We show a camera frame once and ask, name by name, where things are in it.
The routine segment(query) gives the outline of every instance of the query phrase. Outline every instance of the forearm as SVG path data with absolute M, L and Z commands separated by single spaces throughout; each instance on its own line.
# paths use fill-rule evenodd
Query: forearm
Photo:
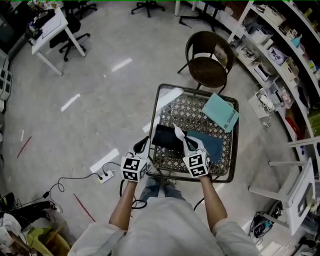
M 137 184 L 137 182 L 128 181 L 123 195 L 110 217 L 109 223 L 121 230 L 128 230 L 132 201 L 134 199 Z
M 221 202 L 215 188 L 213 187 L 208 176 L 200 177 L 201 186 L 204 195 L 204 204 L 206 210 L 206 217 L 209 224 L 210 231 L 213 230 L 215 224 L 227 218 L 227 211 Z

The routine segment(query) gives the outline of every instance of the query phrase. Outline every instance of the jeans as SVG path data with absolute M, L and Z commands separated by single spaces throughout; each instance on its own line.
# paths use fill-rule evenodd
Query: jeans
M 146 181 L 145 187 L 140 195 L 140 200 L 147 201 L 148 198 L 157 198 L 160 190 L 161 182 L 155 177 L 149 177 Z M 163 192 L 166 198 L 176 198 L 180 200 L 185 199 L 182 197 L 181 192 L 176 189 L 172 182 L 167 182 L 163 185 Z

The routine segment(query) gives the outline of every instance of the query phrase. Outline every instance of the brown wooden chair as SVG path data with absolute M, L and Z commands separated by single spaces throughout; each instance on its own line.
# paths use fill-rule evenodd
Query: brown wooden chair
M 219 46 L 226 55 L 225 67 L 212 58 L 216 46 Z M 192 46 L 192 58 L 189 59 L 189 50 Z M 196 54 L 210 54 L 210 57 L 195 57 Z M 233 51 L 226 40 L 220 35 L 211 31 L 200 31 L 193 34 L 185 47 L 186 64 L 178 71 L 178 74 L 186 67 L 189 67 L 191 76 L 198 82 L 197 90 L 200 86 L 222 89 L 227 85 L 227 76 L 234 64 Z

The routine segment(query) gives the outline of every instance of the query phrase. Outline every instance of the light teal notebook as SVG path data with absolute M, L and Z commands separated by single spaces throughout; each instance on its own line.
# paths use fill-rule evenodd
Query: light teal notebook
M 232 131 L 239 118 L 239 113 L 216 93 L 206 102 L 202 113 L 228 133 Z

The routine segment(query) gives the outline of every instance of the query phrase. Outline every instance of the glass table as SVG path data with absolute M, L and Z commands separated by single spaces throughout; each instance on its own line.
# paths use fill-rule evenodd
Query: glass table
M 153 141 L 157 124 L 174 128 L 174 124 L 182 131 L 195 131 L 201 134 L 222 139 L 222 150 L 218 162 L 211 163 L 209 174 L 214 183 L 229 183 L 233 180 L 236 168 L 239 120 L 231 132 L 225 132 L 214 121 L 202 113 L 202 108 L 212 93 L 161 84 L 158 87 L 153 108 L 149 137 Z M 236 99 L 222 96 L 237 112 L 239 103 Z M 184 153 L 173 151 L 151 143 L 149 159 L 153 167 L 147 172 L 149 176 L 189 182 L 199 182 L 191 177 L 183 162 Z

